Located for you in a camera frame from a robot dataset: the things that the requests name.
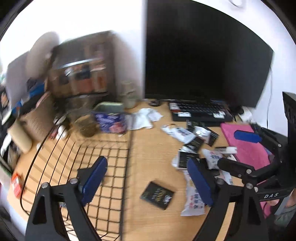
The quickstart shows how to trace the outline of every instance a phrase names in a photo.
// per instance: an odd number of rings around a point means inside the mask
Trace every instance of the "black keyboard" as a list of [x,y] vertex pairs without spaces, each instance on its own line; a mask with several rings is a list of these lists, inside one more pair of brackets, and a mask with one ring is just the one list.
[[170,101],[173,121],[231,122],[232,115],[225,107],[214,101]]

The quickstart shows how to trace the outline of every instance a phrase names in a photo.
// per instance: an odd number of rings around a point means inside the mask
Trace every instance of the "black metal grid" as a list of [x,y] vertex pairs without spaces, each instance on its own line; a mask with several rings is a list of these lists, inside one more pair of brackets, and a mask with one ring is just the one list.
[[[124,135],[99,133],[91,138],[70,131],[65,140],[44,140],[28,170],[20,198],[22,209],[29,215],[42,183],[65,184],[77,176],[79,168],[90,167],[98,158],[108,159],[107,173],[86,213],[104,241],[122,240],[123,211],[127,165],[132,132]],[[61,213],[68,234],[76,236],[66,207]]]

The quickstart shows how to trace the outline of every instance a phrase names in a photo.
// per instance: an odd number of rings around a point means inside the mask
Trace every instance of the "white tissue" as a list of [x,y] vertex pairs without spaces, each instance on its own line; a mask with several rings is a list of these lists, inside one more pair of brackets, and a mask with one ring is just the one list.
[[154,109],[142,108],[132,115],[127,115],[126,122],[129,130],[151,129],[153,127],[151,122],[159,121],[161,117],[162,115]]

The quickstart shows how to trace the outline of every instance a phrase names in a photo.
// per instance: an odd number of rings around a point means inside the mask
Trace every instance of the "black monitor screen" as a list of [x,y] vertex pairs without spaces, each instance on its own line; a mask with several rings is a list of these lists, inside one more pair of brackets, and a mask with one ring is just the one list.
[[255,107],[272,49],[214,8],[190,0],[148,0],[145,97],[225,100]]

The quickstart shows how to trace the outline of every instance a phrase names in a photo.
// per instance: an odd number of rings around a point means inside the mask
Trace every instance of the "black box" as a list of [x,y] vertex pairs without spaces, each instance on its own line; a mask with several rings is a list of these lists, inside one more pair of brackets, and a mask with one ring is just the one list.
[[173,191],[163,188],[154,182],[150,182],[140,198],[165,210],[168,207],[173,195]]

